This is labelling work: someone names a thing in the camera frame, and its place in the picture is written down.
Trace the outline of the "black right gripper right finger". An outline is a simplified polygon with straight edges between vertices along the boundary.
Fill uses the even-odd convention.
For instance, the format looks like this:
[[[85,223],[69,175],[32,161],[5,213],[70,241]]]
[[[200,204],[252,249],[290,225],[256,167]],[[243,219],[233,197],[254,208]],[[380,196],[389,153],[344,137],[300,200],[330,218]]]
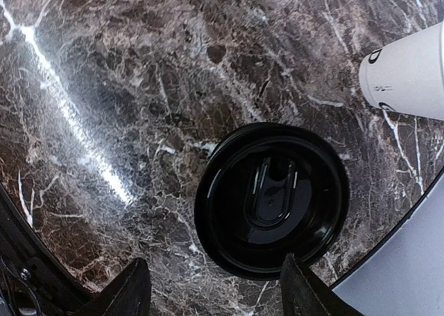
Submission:
[[[280,275],[283,313],[290,316],[347,316],[361,313],[339,298],[294,254],[287,254]]]

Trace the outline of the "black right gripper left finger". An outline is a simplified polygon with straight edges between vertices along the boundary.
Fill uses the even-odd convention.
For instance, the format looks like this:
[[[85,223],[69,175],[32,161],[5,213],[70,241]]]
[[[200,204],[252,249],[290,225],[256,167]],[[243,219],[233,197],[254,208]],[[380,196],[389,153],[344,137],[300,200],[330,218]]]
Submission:
[[[147,262],[135,258],[93,300],[74,315],[149,315],[151,277]]]

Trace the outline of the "stack of black cup lids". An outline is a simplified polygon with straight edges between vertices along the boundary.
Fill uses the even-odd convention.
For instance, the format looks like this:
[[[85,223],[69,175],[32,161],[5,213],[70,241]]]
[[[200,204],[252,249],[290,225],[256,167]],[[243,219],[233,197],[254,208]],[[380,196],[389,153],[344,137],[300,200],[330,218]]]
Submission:
[[[207,255],[235,276],[280,277],[287,254],[308,265],[339,237],[349,180],[336,150],[314,132],[251,123],[227,134],[210,155],[194,202]]]

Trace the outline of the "white cup holding straws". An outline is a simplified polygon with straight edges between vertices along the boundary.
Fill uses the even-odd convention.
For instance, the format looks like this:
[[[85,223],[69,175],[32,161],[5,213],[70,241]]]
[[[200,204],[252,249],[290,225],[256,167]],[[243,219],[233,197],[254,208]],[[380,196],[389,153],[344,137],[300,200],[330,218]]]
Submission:
[[[359,85],[373,107],[443,120],[443,23],[367,55]]]

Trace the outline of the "black front table rail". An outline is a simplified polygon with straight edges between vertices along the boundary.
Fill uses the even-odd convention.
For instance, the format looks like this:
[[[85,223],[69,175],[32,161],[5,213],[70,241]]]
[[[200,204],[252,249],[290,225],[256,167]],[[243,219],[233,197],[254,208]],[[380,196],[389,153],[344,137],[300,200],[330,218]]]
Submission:
[[[72,315],[93,299],[1,189],[1,305],[9,315]]]

